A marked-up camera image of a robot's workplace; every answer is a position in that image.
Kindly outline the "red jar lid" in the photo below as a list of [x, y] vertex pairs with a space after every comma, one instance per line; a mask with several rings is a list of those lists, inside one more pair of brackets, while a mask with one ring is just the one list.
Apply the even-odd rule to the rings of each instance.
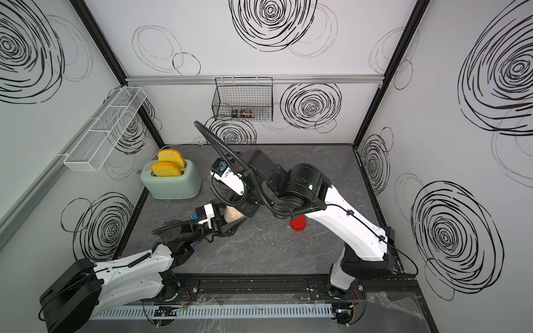
[[290, 228], [294, 231], [301, 232], [307, 226], [306, 218], [303, 215], [298, 215], [290, 220]]

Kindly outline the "oatmeal jar clear plastic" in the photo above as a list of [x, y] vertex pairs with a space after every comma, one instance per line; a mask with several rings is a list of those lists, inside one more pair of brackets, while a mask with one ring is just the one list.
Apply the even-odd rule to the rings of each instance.
[[242, 218], [245, 218], [245, 216], [236, 208], [227, 206], [224, 210], [223, 217], [226, 221], [226, 223], [233, 223], [236, 222]]

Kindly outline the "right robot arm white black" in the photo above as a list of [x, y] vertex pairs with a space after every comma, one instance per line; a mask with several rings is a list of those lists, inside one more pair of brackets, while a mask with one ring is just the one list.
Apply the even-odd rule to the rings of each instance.
[[392, 229], [365, 218], [315, 166], [300, 163], [285, 170], [261, 150], [252, 150], [239, 153], [231, 169], [277, 218], [304, 216], [343, 240], [344, 250], [330, 271], [332, 287], [347, 290], [355, 279], [394, 273]]

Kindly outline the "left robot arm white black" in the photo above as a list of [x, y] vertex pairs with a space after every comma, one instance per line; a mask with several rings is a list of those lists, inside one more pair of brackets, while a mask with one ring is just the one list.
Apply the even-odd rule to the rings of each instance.
[[40, 297], [38, 319], [48, 332], [75, 332], [90, 319], [137, 301], [191, 301], [173, 270], [194, 253], [193, 246], [231, 237], [247, 220], [218, 201], [196, 209], [184, 221], [170, 220], [152, 230], [159, 237], [148, 250], [107, 262], [77, 260]]

